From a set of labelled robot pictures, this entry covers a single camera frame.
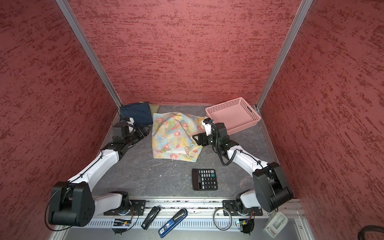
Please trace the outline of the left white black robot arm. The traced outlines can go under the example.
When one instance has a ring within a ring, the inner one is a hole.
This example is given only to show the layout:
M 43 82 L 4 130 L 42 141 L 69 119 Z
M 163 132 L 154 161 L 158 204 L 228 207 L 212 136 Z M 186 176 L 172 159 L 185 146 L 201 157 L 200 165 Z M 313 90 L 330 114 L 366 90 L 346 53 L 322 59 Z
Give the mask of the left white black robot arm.
M 112 141 L 100 149 L 97 157 L 77 175 L 52 187 L 45 210 L 46 227 L 84 227 L 94 216 L 110 211 L 120 216 L 133 215 L 134 206 L 127 192 L 113 191 L 96 198 L 92 191 L 130 148 L 148 136 L 150 129 L 150 126 L 134 126 L 125 122 L 115 124 Z

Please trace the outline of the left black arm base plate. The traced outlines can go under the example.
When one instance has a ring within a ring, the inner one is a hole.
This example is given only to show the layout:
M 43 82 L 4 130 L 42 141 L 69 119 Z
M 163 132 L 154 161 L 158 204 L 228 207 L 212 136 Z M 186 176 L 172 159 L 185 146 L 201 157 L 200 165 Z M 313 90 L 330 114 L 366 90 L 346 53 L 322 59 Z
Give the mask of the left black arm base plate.
M 146 200 L 130 200 L 129 207 L 109 210 L 103 213 L 104 216 L 142 216 L 145 211 Z

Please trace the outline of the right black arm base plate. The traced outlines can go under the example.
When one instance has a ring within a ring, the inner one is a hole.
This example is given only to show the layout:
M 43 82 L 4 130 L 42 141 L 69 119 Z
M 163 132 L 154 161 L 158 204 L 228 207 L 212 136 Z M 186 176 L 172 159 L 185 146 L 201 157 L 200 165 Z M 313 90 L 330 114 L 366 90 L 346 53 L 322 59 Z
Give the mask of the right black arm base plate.
M 263 216 L 261 207 L 246 208 L 239 200 L 223 200 L 223 208 L 231 213 L 232 216 Z

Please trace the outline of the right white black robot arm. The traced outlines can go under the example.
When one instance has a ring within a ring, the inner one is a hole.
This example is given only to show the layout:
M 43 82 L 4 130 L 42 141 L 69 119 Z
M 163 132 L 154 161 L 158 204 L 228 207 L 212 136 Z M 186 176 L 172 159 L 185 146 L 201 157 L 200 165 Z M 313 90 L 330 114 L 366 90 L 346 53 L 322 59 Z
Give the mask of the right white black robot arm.
M 212 146 L 224 167 L 237 164 L 252 178 L 254 189 L 240 193 L 232 209 L 246 215 L 253 208 L 268 213 L 294 198 L 294 193 L 286 179 L 282 167 L 277 162 L 262 161 L 245 151 L 237 142 L 230 139 L 224 123 L 214 124 L 211 119 L 203 121 L 204 133 L 193 135 L 193 140 L 201 147 Z

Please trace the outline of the pastel patterned cloth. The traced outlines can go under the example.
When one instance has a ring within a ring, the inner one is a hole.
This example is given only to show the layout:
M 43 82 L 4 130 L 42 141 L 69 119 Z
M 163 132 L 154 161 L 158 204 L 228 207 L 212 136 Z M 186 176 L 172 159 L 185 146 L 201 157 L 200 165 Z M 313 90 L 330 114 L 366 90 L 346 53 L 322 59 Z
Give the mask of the pastel patterned cloth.
M 204 133 L 204 117 L 171 112 L 153 115 L 153 158 L 195 163 L 203 149 L 193 139 Z

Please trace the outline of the blue denim skirt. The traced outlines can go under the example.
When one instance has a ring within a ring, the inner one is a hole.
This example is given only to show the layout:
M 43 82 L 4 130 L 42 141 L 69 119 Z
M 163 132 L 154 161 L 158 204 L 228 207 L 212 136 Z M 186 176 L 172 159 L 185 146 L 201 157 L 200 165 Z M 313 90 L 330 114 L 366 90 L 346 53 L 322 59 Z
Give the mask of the blue denim skirt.
M 120 116 L 122 120 L 127 122 L 133 119 L 135 126 L 150 126 L 153 124 L 149 103 L 124 105 L 120 108 Z

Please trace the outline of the olive green skirt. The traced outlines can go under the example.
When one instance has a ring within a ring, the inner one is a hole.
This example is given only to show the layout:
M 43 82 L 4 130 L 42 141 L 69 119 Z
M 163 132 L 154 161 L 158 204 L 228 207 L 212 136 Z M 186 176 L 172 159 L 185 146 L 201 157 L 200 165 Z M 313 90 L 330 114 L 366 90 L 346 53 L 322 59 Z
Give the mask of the olive green skirt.
M 159 105 L 153 105 L 149 104 L 151 114 L 157 113 L 159 111 L 160 106 Z

